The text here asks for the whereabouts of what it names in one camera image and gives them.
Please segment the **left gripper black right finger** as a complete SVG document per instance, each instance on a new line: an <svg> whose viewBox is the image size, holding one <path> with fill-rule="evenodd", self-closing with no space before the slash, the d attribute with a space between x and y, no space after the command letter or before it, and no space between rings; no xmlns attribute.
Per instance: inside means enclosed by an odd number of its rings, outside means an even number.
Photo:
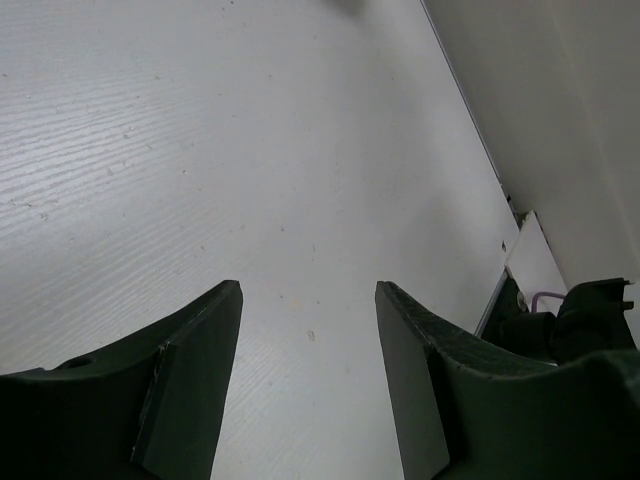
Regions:
<svg viewBox="0 0 640 480"><path fill-rule="evenodd" d="M635 479L639 355L562 366L515 355L433 314L392 282L375 295L408 479Z"/></svg>

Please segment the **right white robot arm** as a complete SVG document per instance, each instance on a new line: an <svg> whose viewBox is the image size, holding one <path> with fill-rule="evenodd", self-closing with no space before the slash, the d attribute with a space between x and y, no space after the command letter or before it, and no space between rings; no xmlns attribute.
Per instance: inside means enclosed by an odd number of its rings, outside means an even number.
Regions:
<svg viewBox="0 0 640 480"><path fill-rule="evenodd" d="M527 305L506 281L481 338L516 355L561 365L587 354L639 347L639 285L624 278L538 292Z"/></svg>

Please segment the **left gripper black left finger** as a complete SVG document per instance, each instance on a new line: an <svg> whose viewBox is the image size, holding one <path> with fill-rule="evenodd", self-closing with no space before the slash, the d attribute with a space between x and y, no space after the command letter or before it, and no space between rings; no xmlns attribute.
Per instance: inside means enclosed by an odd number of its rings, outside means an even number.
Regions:
<svg viewBox="0 0 640 480"><path fill-rule="evenodd" d="M207 479L243 293L226 280L56 368L1 379L5 479Z"/></svg>

